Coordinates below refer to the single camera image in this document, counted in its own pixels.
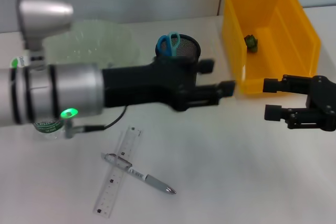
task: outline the scissors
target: scissors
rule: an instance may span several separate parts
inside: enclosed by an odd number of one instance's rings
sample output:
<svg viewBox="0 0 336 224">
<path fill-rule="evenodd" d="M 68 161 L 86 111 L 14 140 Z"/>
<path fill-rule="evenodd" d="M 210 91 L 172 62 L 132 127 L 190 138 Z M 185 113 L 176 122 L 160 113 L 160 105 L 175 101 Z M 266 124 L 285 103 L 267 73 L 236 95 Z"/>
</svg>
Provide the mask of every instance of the scissors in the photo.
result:
<svg viewBox="0 0 336 224">
<path fill-rule="evenodd" d="M 172 36 L 174 36 L 174 35 L 177 38 L 177 42 L 173 45 Z M 165 49 L 162 49 L 161 45 L 164 42 L 166 43 L 166 47 L 165 47 Z M 179 33 L 175 32 L 175 31 L 172 31 L 168 35 L 163 35 L 159 38 L 159 40 L 157 41 L 157 44 L 156 44 L 156 48 L 159 51 L 159 53 L 164 55 L 164 56 L 176 57 L 176 50 L 177 50 L 178 46 L 180 45 L 180 43 L 181 43 L 181 37 L 180 37 Z"/>
</svg>

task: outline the black cable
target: black cable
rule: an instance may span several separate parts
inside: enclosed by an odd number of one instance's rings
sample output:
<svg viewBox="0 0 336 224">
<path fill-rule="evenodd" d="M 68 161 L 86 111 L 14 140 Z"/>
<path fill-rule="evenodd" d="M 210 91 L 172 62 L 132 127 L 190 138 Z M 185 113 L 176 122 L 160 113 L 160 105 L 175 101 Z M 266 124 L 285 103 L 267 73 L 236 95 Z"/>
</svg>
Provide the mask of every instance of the black cable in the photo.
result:
<svg viewBox="0 0 336 224">
<path fill-rule="evenodd" d="M 85 125 L 84 126 L 84 132 L 92 132 L 92 131 L 104 131 L 106 129 L 108 129 L 109 127 L 115 125 L 116 123 L 118 123 L 120 121 L 120 119 L 122 119 L 122 117 L 125 115 L 127 110 L 127 106 L 125 106 L 124 110 L 122 111 L 122 113 L 120 114 L 120 116 L 118 116 L 117 119 L 115 119 L 112 123 L 108 124 L 108 125 Z"/>
<path fill-rule="evenodd" d="M 118 123 L 120 121 L 120 119 L 122 119 L 122 117 L 125 115 L 126 110 L 127 110 L 127 106 L 125 106 L 124 110 L 122 111 L 122 113 L 120 114 L 120 116 L 117 119 L 115 119 L 112 123 L 110 123 L 110 124 L 108 124 L 104 127 L 104 130 L 106 130 L 109 127 L 114 126 L 116 123 Z"/>
</svg>

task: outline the transparent ruler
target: transparent ruler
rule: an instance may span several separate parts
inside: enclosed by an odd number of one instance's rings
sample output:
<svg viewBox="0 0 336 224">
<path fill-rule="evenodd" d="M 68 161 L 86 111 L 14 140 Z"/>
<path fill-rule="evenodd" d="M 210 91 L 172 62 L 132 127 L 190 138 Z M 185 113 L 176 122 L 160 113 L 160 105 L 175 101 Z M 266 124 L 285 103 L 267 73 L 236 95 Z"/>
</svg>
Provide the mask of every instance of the transparent ruler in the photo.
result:
<svg viewBox="0 0 336 224">
<path fill-rule="evenodd" d="M 132 152 L 136 147 L 136 143 L 140 140 L 141 132 L 141 130 L 135 127 L 129 127 L 127 129 L 117 152 L 117 156 L 115 157 L 116 160 L 118 160 L 118 156 L 128 161 L 132 158 Z M 112 167 L 100 190 L 100 194 L 93 209 L 94 213 L 105 218 L 109 218 L 111 215 L 112 208 L 117 199 L 119 185 L 124 175 L 124 172 L 116 167 L 117 165 L 118 163 L 111 165 Z"/>
</svg>

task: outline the pen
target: pen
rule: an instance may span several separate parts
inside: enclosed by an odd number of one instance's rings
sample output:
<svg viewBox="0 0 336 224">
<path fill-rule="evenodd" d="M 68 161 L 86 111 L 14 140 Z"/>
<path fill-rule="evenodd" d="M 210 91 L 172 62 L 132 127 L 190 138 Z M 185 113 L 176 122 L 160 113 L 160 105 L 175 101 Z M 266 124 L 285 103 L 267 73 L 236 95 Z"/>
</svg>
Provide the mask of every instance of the pen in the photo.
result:
<svg viewBox="0 0 336 224">
<path fill-rule="evenodd" d="M 102 153 L 101 157 L 107 162 L 109 162 L 110 164 L 113 164 L 113 165 L 116 164 L 116 160 L 115 160 L 116 154 Z M 130 162 L 128 162 L 127 160 L 124 160 L 122 157 L 118 157 L 116 167 L 132 175 L 133 177 L 145 182 L 146 184 L 155 187 L 156 189 L 160 191 L 163 191 L 171 195 L 176 194 L 176 191 L 173 188 L 171 188 L 169 185 L 167 185 L 166 183 L 163 183 L 157 178 L 154 178 L 152 175 L 139 172 L 136 168 L 133 167 L 133 165 Z"/>
</svg>

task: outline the pen holder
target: pen holder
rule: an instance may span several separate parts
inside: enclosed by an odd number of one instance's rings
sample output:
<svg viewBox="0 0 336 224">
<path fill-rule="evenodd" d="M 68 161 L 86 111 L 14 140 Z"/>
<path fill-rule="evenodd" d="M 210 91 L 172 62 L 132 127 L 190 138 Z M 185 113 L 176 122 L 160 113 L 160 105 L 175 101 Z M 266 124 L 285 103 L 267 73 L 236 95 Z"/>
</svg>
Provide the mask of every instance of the pen holder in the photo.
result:
<svg viewBox="0 0 336 224">
<path fill-rule="evenodd" d="M 181 42 L 179 46 L 176 49 L 176 56 L 180 57 L 193 57 L 196 58 L 197 60 L 199 59 L 201 55 L 201 47 L 199 46 L 198 42 L 185 34 L 180 34 L 181 37 Z M 172 35 L 172 43 L 175 44 L 177 42 L 177 36 Z M 166 42 L 161 43 L 161 49 L 164 51 L 167 47 Z M 161 54 L 159 53 L 158 49 L 155 47 L 155 54 L 157 57 L 160 57 Z"/>
</svg>

